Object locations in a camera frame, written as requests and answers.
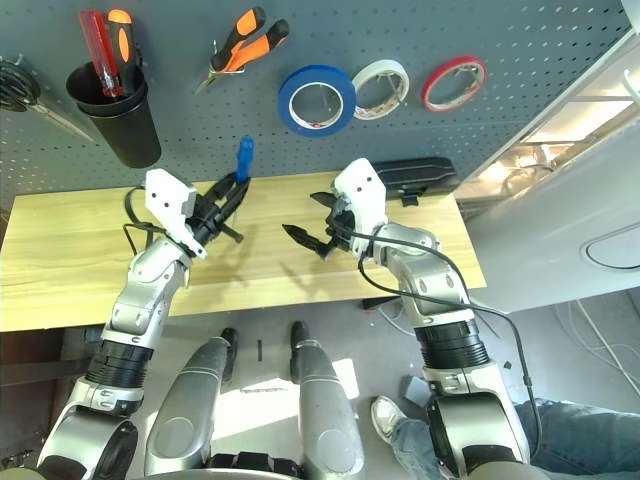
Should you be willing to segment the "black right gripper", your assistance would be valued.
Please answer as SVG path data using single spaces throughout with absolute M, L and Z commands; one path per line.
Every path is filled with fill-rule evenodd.
M 320 258 L 328 258 L 333 250 L 351 251 L 352 232 L 355 227 L 355 217 L 349 204 L 344 199 L 336 199 L 329 192 L 315 192 L 310 197 L 330 209 L 326 218 L 326 233 L 330 236 L 328 243 L 324 243 L 310 235 L 305 229 L 295 225 L 283 225 L 285 232 L 299 245 L 313 251 Z

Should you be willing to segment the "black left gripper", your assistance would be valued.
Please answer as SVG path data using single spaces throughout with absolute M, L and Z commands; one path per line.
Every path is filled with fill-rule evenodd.
M 189 226 L 199 244 L 208 245 L 220 234 L 229 236 L 236 243 L 244 240 L 244 236 L 226 222 L 244 200 L 249 186 L 249 180 L 236 183 L 236 173 L 230 172 L 215 182 L 204 196 L 197 196 Z M 218 205 L 216 202 L 220 200 L 225 202 Z

